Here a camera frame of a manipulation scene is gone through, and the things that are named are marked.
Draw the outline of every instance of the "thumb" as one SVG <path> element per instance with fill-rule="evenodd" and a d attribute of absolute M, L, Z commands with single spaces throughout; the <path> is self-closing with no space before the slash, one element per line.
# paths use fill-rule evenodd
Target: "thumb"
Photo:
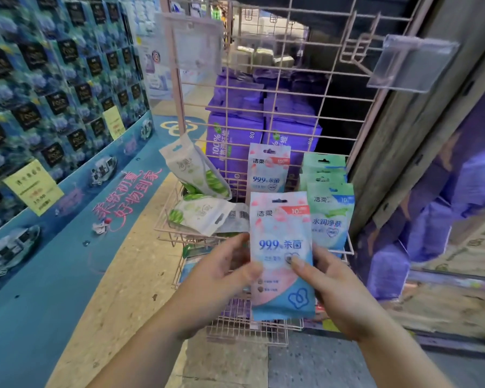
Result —
<path fill-rule="evenodd" d="M 251 285 L 262 275 L 263 266 L 261 262 L 252 261 L 239 267 L 231 274 L 221 279 L 223 293 L 231 298 L 239 294 L 243 288 Z"/>
<path fill-rule="evenodd" d="M 312 287 L 321 293 L 330 291 L 332 288 L 332 279 L 326 276 L 319 269 L 294 256 L 291 259 L 291 268 L 293 271 Z"/>

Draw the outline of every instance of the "white wet wipes pack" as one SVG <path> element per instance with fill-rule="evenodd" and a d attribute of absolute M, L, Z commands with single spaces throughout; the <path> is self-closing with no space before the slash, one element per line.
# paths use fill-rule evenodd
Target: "white wet wipes pack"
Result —
<path fill-rule="evenodd" d="M 160 149 L 169 169 L 192 194 L 230 200 L 232 191 L 219 171 L 185 133 Z"/>
<path fill-rule="evenodd" d="M 290 159 L 290 146 L 250 143 L 246 204 L 252 192 L 284 192 Z"/>
<path fill-rule="evenodd" d="M 185 195 L 168 215 L 169 225 L 211 236 L 224 224 L 235 203 L 205 195 Z"/>
<path fill-rule="evenodd" d="M 226 221 L 216 233 L 247 233 L 250 231 L 250 207 L 245 203 L 235 203 Z"/>

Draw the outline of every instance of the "forearm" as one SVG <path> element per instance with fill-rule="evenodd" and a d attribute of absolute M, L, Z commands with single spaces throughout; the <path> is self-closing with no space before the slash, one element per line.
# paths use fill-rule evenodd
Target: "forearm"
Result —
<path fill-rule="evenodd" d="M 376 333 L 359 342 L 368 369 L 379 388 L 452 388 L 409 333 L 388 315 Z"/>
<path fill-rule="evenodd" d="M 163 388 L 183 344 L 164 313 L 151 317 L 88 388 Z"/>

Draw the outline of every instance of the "right hand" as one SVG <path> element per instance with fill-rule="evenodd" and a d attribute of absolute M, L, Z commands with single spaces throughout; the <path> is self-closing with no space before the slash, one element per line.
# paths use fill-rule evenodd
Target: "right hand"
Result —
<path fill-rule="evenodd" d="M 313 244 L 315 266 L 293 258 L 291 267 L 317 291 L 317 297 L 330 319 L 349 339 L 369 339 L 389 319 L 361 280 L 343 261 Z"/>

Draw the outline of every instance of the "boat illustration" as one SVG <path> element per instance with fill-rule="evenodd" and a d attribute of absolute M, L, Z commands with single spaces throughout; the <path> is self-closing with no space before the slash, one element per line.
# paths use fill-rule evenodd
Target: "boat illustration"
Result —
<path fill-rule="evenodd" d="M 9 235 L 0 239 L 0 277 L 28 260 L 41 240 L 41 228 L 15 228 Z"/>
<path fill-rule="evenodd" d="M 153 132 L 153 122 L 152 120 L 148 119 L 142 123 L 142 129 L 140 130 L 140 135 L 142 139 L 147 140 L 151 137 L 151 133 Z"/>
<path fill-rule="evenodd" d="M 117 170 L 117 158 L 107 156 L 95 162 L 95 167 L 91 169 L 91 184 L 102 185 L 108 181 Z"/>

